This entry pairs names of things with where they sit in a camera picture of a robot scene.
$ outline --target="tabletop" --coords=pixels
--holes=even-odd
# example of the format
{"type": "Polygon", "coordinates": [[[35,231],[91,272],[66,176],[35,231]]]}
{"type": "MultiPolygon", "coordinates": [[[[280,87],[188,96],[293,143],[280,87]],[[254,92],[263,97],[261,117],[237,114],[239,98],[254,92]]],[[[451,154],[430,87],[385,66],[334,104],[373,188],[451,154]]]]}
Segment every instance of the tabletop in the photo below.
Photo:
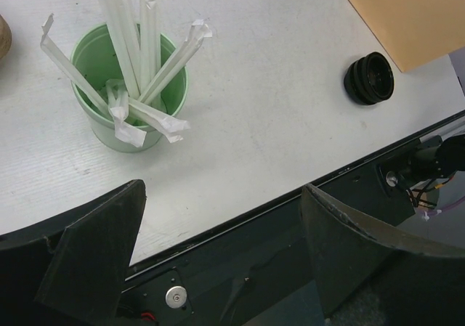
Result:
{"type": "Polygon", "coordinates": [[[188,64],[184,140],[133,155],[93,135],[70,81],[40,50],[41,24],[70,54],[103,21],[97,0],[0,0],[13,33],[0,62],[0,234],[143,179],[147,206],[132,263],[334,171],[461,110],[443,57],[409,73],[389,59],[395,92],[362,107],[348,66],[379,42],[347,0],[158,0],[178,44],[206,19],[211,40],[188,64]]]}

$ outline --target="brown paper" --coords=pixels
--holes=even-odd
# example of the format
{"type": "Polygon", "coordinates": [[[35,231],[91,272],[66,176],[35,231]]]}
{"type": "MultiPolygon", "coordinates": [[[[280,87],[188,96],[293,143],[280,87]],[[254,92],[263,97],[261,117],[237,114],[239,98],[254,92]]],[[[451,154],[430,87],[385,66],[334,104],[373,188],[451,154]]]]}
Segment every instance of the brown paper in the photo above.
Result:
{"type": "Polygon", "coordinates": [[[465,46],[465,0],[349,0],[402,72],[465,46]]]}

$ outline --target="brown envelope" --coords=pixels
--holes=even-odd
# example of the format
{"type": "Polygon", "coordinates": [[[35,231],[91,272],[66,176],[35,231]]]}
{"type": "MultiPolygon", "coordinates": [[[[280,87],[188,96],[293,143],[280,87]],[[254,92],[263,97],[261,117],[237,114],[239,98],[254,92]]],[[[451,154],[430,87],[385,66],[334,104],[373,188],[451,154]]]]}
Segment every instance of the brown envelope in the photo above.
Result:
{"type": "Polygon", "coordinates": [[[465,0],[349,0],[402,72],[465,46],[465,0]]]}

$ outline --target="white wooden surface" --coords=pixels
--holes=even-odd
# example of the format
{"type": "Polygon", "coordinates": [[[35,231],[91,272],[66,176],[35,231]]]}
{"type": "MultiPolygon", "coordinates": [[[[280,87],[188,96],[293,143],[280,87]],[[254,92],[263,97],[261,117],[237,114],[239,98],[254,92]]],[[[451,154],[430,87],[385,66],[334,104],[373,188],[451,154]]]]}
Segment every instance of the white wooden surface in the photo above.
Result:
{"type": "Polygon", "coordinates": [[[39,49],[54,12],[51,37],[70,54],[102,22],[97,0],[0,0],[14,41],[0,63],[0,234],[143,179],[135,263],[465,109],[448,57],[406,74],[393,67],[388,102],[353,104],[344,71],[384,51],[347,0],[159,2],[175,41],[199,17],[214,38],[188,66],[180,118],[192,131],[125,155],[97,141],[39,49]]]}

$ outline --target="cup rim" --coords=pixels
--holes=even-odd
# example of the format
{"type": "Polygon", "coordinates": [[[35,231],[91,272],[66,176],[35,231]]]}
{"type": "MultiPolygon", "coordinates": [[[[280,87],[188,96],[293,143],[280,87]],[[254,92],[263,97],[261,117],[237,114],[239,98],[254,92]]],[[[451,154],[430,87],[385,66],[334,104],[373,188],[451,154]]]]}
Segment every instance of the cup rim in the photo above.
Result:
{"type": "MultiPolygon", "coordinates": [[[[102,28],[102,27],[106,27],[107,24],[106,23],[100,23],[98,25],[95,25],[93,28],[91,28],[90,30],[88,30],[87,32],[84,33],[84,35],[82,35],[79,40],[74,44],[74,47],[73,47],[73,51],[71,52],[71,56],[70,56],[70,62],[73,63],[74,61],[74,58],[76,56],[76,51],[77,51],[77,48],[79,46],[79,44],[81,44],[81,42],[84,40],[85,37],[87,37],[91,32],[94,32],[96,31],[97,29],[99,28],[102,28]]],[[[165,38],[166,41],[168,41],[169,44],[171,44],[175,49],[176,49],[176,45],[174,44],[174,42],[168,38],[165,34],[163,33],[160,33],[160,35],[165,38]]],[[[183,69],[181,71],[184,71],[185,73],[185,87],[184,87],[184,93],[182,95],[182,100],[181,102],[179,103],[177,109],[173,112],[173,114],[171,116],[173,117],[176,117],[178,115],[178,113],[180,112],[180,110],[182,109],[182,107],[184,106],[184,103],[185,103],[185,100],[186,100],[186,97],[187,97],[187,90],[189,89],[189,73],[187,71],[187,68],[186,66],[183,67],[183,69]]],[[[83,111],[89,116],[91,117],[93,120],[103,124],[103,125],[106,125],[106,126],[110,126],[110,127],[113,127],[115,126],[115,123],[113,121],[111,121],[110,119],[107,119],[106,117],[100,115],[99,113],[95,112],[95,110],[92,109],[92,107],[90,107],[87,102],[82,98],[82,96],[79,94],[79,91],[78,91],[78,87],[77,85],[74,84],[74,82],[71,81],[71,86],[73,88],[73,91],[74,91],[74,96],[76,97],[76,99],[78,100],[79,104],[82,106],[83,108],[83,111]]],[[[155,130],[152,126],[150,125],[141,125],[141,126],[138,126],[137,128],[139,129],[142,129],[142,130],[145,130],[145,131],[152,131],[152,130],[155,130]]]]}

